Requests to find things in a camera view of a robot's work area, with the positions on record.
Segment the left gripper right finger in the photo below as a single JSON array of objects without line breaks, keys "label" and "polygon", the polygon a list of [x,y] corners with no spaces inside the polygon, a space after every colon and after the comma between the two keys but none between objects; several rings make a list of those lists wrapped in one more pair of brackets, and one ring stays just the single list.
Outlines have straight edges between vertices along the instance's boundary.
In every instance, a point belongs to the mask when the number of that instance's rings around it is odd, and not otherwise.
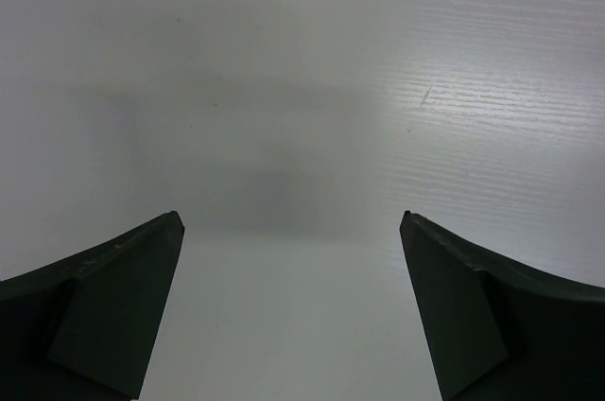
[{"label": "left gripper right finger", "polygon": [[407,270],[444,400],[601,400],[604,290],[407,211]]}]

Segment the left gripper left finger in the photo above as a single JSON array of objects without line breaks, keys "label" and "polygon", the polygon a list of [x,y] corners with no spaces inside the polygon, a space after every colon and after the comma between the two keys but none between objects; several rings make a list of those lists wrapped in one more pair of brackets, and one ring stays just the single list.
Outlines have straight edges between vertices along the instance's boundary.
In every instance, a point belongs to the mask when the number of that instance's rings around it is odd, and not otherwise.
[{"label": "left gripper left finger", "polygon": [[2,399],[138,399],[184,231],[171,211],[2,281]]}]

